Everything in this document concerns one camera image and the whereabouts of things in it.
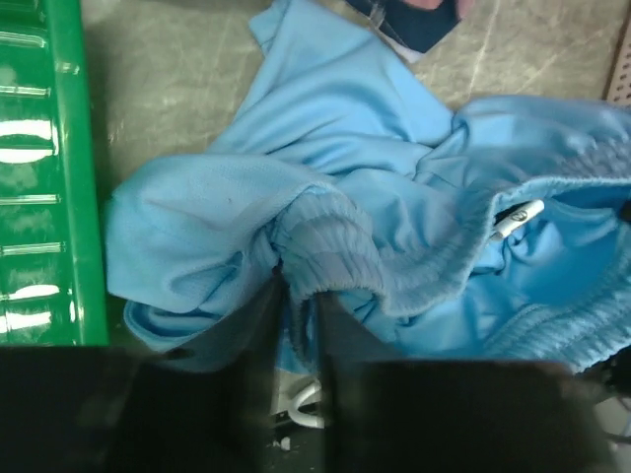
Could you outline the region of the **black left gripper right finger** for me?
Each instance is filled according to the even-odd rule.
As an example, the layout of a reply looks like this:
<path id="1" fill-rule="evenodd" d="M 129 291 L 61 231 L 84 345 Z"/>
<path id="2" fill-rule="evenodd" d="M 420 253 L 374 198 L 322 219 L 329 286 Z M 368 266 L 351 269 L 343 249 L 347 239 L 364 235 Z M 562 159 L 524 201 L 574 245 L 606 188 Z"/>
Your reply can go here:
<path id="1" fill-rule="evenodd" d="M 407 359 L 317 298 L 328 472 L 602 472 L 583 388 L 546 362 Z"/>

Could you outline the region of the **light blue shorts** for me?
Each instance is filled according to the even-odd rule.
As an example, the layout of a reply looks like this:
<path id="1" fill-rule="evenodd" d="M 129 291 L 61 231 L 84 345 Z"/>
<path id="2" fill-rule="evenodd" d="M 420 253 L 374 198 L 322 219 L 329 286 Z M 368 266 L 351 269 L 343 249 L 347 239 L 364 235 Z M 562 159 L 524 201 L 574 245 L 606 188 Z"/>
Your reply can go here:
<path id="1" fill-rule="evenodd" d="M 495 96 L 451 111 L 375 35 L 314 1 L 251 20 L 265 58 L 203 153 L 112 194 L 108 290 L 156 351 L 244 304 L 280 267 L 280 366 L 333 292 L 412 357 L 551 360 L 580 372 L 630 343 L 630 114 Z"/>

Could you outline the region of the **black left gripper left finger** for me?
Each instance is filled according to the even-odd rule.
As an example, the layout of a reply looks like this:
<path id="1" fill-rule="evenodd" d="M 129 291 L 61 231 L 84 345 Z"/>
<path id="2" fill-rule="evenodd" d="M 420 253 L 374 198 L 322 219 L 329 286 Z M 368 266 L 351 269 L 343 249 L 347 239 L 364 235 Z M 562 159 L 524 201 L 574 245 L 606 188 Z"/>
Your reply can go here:
<path id="1" fill-rule="evenodd" d="M 5 472 L 259 472 L 270 437 L 282 284 L 163 354 L 1 351 Z"/>

